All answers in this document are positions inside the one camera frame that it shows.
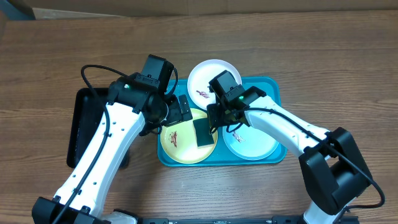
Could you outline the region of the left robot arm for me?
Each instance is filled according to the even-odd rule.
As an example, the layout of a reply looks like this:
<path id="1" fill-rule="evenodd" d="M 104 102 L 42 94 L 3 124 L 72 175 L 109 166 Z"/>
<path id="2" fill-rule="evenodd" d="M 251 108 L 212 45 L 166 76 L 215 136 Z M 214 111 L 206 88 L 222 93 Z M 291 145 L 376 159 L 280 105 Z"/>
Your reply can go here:
<path id="1" fill-rule="evenodd" d="M 133 140 L 159 134 L 192 118 L 187 101 L 168 84 L 177 76 L 168 60 L 149 55 L 141 72 L 120 77 L 108 88 L 101 121 L 79 163 L 53 199 L 39 197 L 32 208 L 35 223 L 137 223 L 129 212 L 103 213 L 111 183 Z"/>

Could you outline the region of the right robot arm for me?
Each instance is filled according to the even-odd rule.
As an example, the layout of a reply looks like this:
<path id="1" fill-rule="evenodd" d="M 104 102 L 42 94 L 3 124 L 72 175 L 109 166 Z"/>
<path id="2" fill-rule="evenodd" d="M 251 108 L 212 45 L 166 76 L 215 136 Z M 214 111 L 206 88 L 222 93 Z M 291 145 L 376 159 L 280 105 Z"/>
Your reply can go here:
<path id="1" fill-rule="evenodd" d="M 351 202 L 371 185 L 372 175 L 351 133 L 329 131 L 280 107 L 263 90 L 245 89 L 228 71 L 212 78 L 208 88 L 216 102 L 207 106 L 211 130 L 232 124 L 268 134 L 298 157 L 312 202 L 302 223 L 339 223 Z"/>

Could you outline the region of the yellow-green plate with stain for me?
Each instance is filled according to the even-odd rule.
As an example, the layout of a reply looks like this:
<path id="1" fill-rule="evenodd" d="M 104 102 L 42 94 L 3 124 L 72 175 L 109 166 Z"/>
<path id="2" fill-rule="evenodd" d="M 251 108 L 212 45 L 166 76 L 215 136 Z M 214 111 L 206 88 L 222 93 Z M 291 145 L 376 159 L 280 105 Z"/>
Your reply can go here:
<path id="1" fill-rule="evenodd" d="M 158 137 L 158 158 L 167 166 L 185 166 L 204 161 L 214 151 L 218 134 L 212 134 L 214 144 L 197 146 L 193 120 L 207 118 L 207 114 L 199 109 L 191 109 L 193 119 L 164 127 Z"/>

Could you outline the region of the green and pink sponge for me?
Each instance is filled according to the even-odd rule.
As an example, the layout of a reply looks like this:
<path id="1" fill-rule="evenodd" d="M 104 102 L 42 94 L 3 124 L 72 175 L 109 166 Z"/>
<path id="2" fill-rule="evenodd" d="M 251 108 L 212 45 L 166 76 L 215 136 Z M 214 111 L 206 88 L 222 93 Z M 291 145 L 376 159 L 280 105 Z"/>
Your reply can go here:
<path id="1" fill-rule="evenodd" d="M 193 127 L 195 129 L 195 136 L 197 139 L 197 146 L 208 146 L 214 144 L 213 136 L 210 134 L 210 126 L 208 118 L 200 118 L 193 120 Z"/>

